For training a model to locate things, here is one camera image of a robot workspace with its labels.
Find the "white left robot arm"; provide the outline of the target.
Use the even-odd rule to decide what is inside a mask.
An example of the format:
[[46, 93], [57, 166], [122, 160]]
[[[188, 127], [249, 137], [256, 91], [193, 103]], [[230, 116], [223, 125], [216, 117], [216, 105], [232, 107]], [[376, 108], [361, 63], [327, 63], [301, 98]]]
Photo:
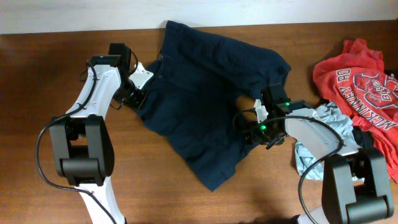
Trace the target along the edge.
[[148, 95], [144, 85], [153, 74], [123, 43], [110, 44], [107, 54], [93, 56], [86, 67], [85, 84], [73, 106], [47, 126], [55, 170], [66, 178], [65, 190], [81, 195], [93, 223], [126, 223], [111, 183], [115, 158], [105, 118], [112, 101], [141, 109]]

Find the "navy blue shorts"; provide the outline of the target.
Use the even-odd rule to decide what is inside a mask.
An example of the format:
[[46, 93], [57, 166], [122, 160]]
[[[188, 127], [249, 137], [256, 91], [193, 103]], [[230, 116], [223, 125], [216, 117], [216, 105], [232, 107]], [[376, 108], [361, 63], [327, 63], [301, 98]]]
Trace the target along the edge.
[[168, 21], [158, 59], [148, 66], [147, 129], [164, 136], [208, 190], [232, 178], [252, 150], [234, 127], [240, 96], [284, 84], [290, 65], [277, 52]]

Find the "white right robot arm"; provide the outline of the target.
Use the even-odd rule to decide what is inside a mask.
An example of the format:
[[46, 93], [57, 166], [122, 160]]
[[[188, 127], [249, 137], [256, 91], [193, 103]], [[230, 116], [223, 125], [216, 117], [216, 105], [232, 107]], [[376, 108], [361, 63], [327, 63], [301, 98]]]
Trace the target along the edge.
[[232, 124], [246, 144], [270, 149], [291, 136], [315, 157], [310, 170], [317, 165], [324, 168], [322, 203], [313, 210], [305, 205], [305, 176], [301, 176], [298, 197], [304, 213], [293, 217], [293, 223], [371, 223], [393, 216], [389, 174], [379, 150], [343, 139], [306, 101], [292, 101], [280, 83], [262, 90], [250, 108], [239, 110], [234, 117], [245, 113], [254, 115], [247, 129], [240, 128], [236, 121]]

